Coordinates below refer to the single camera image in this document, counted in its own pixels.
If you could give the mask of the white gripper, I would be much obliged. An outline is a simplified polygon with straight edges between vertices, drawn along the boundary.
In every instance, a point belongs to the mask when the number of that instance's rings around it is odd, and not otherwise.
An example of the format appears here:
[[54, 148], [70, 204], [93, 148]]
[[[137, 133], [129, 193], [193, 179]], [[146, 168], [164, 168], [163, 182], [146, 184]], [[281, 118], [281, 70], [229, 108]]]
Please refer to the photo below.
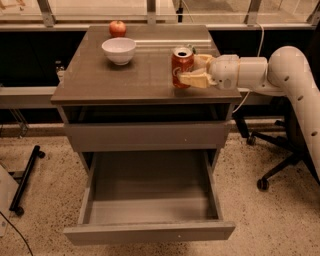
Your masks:
[[177, 77], [182, 84], [195, 88], [217, 86], [220, 90], [232, 90], [237, 85], [239, 62], [237, 55], [221, 55], [214, 59], [210, 54], [195, 54], [195, 70], [179, 72]]

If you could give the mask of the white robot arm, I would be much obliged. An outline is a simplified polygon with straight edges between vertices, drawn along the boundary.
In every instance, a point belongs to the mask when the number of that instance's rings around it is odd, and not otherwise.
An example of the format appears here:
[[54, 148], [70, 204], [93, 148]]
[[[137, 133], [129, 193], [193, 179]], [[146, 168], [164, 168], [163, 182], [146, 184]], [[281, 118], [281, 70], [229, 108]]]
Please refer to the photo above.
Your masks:
[[285, 46], [270, 58], [208, 54], [194, 56], [195, 67], [187, 72], [175, 68], [178, 81], [196, 88], [215, 86], [221, 90], [247, 88], [259, 94], [289, 99], [320, 176], [320, 90], [305, 55]]

